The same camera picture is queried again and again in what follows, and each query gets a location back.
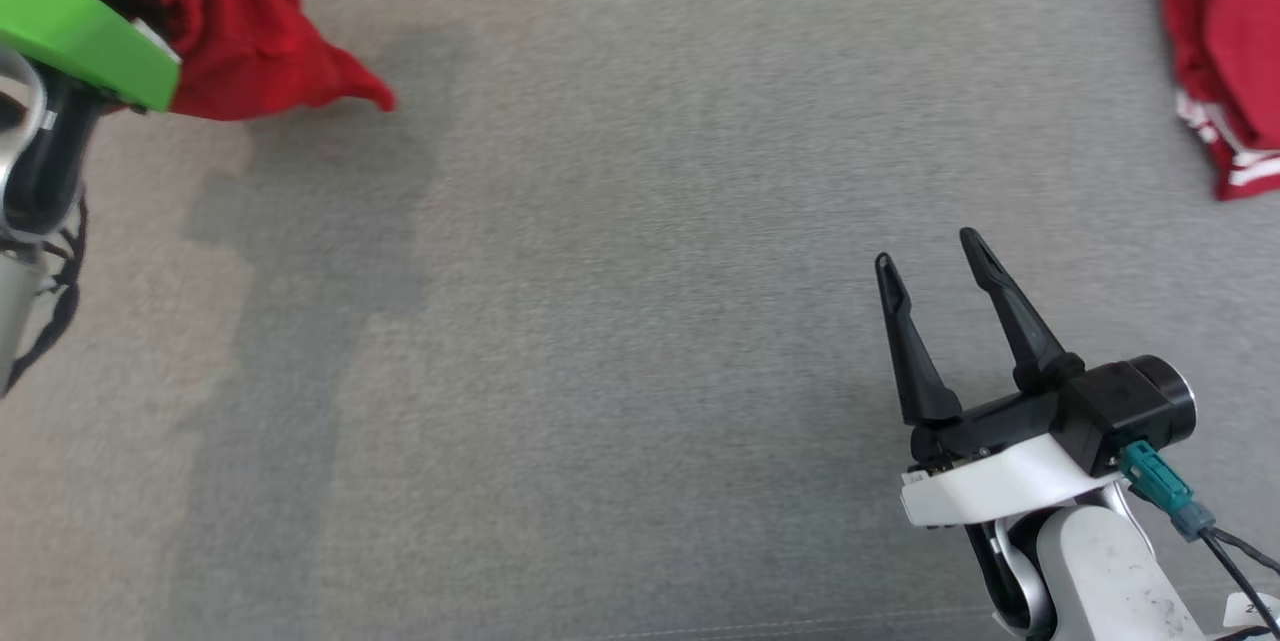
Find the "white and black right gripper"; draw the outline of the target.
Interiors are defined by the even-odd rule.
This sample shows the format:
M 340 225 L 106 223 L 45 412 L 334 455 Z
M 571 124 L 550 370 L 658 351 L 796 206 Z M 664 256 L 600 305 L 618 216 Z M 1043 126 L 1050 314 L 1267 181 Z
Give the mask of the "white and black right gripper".
M 1085 372 L 975 228 L 960 243 L 972 275 L 992 299 L 1020 392 L 964 409 L 943 383 L 911 319 L 911 298 L 893 258 L 876 258 L 876 281 L 913 464 L 900 499 L 915 527 L 980 525 L 1066 502 L 1120 481 L 1115 468 L 1091 473 L 1053 436 L 1061 426 L 1055 392 Z

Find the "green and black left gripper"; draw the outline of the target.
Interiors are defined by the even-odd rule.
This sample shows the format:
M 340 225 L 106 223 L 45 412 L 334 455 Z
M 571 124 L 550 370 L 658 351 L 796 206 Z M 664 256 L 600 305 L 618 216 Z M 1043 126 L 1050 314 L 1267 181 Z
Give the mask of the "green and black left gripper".
M 113 93 L 166 113 L 180 58 L 148 20 L 148 0 L 1 0 L 3 45 Z

